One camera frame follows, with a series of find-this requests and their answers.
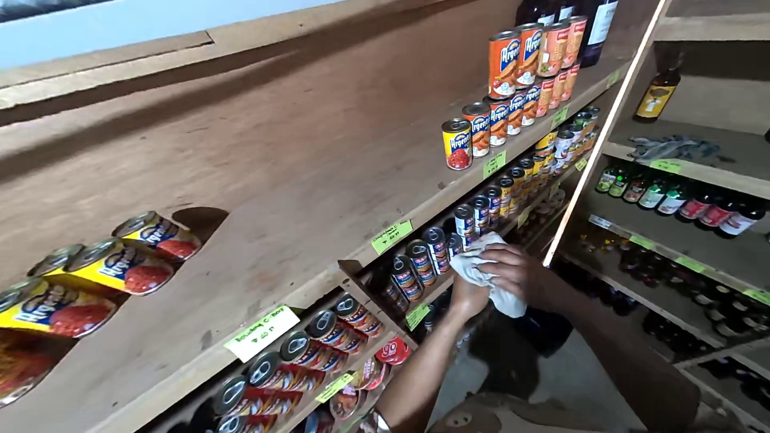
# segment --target cloth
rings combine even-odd
[[[449,265],[469,283],[490,287],[489,298],[492,300],[494,307],[502,314],[514,319],[524,316],[527,305],[510,292],[495,286],[492,283],[492,277],[496,277],[496,275],[481,272],[476,268],[481,263],[492,262],[492,260],[484,260],[479,257],[479,254],[483,253],[484,248],[490,243],[505,243],[505,241],[495,232],[487,233],[469,245],[465,253],[452,257]]]

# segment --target orange can label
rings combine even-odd
[[[518,36],[489,42],[489,96],[506,98],[514,94],[520,45]]]

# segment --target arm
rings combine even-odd
[[[452,347],[468,319],[487,305],[489,290],[455,278],[444,318],[391,379],[377,411],[393,433],[425,431],[449,365]]]
[[[609,309],[592,302],[553,271],[510,245],[481,254],[492,281],[528,304],[565,316],[585,338],[628,405],[650,431],[684,431],[695,419],[700,391]]]

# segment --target wooden board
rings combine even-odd
[[[770,160],[770,143],[763,136],[666,120],[652,124],[627,120],[612,130],[610,141],[602,147],[602,152],[631,161],[628,154],[634,148],[628,138],[656,139],[674,134],[718,144],[719,155],[724,158],[680,160],[679,175],[770,200],[770,172],[765,163]]]

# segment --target green price tag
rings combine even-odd
[[[551,120],[551,129],[556,128],[559,126],[563,121],[567,120],[567,111],[569,110],[570,106],[565,106],[563,109],[560,109],[556,112],[556,116],[553,120]]]
[[[427,305],[421,304],[419,307],[412,310],[411,313],[407,314],[407,327],[409,328],[409,331],[414,331],[414,328],[423,321],[429,311],[430,308]]]
[[[349,374],[349,373],[343,374],[342,376],[340,376],[339,379],[330,383],[329,386],[327,386],[322,393],[318,394],[318,397],[316,397],[316,401],[318,401],[319,403],[326,403],[327,401],[329,401],[330,398],[332,398],[333,395],[339,392],[340,389],[345,388],[345,385],[349,384],[352,380],[353,380],[352,374]]]
[[[673,174],[679,174],[679,170],[681,170],[679,159],[656,159],[650,163],[650,167]]]
[[[706,267],[700,264],[699,262],[696,262],[695,260],[687,257],[678,257],[677,260],[674,260],[674,261],[684,267],[688,267],[694,270],[697,273],[701,273],[706,269]]]
[[[505,151],[502,151],[494,156],[494,158],[487,161],[484,164],[484,179],[492,176],[492,173],[498,171],[500,167],[505,165]]]
[[[391,245],[398,242],[399,239],[412,233],[412,220],[406,220],[402,223],[395,223],[388,227],[382,233],[372,239],[372,247],[377,255],[384,253]]]
[[[644,237],[634,235],[628,240],[630,240],[633,243],[636,243],[637,245],[642,245],[644,248],[647,248],[650,251],[655,251],[655,244],[649,239],[645,239]]]
[[[249,329],[226,342],[225,347],[238,359],[247,362],[299,322],[300,318],[291,311],[291,308],[281,305],[251,325]]]

